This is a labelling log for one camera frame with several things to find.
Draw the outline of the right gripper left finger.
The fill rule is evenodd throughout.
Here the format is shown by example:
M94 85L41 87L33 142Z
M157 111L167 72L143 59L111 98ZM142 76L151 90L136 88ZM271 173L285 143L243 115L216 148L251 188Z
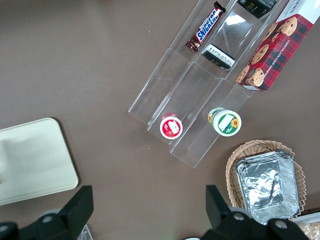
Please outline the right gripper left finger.
M76 240L93 211L93 188L84 185L59 212L45 214L19 230L19 239Z

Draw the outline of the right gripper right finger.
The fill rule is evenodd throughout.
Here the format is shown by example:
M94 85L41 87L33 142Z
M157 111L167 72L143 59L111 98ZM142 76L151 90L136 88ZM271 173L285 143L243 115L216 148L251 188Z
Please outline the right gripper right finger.
M211 228L203 240L267 240L267 227L240 211L231 211L216 185L205 189L205 207Z

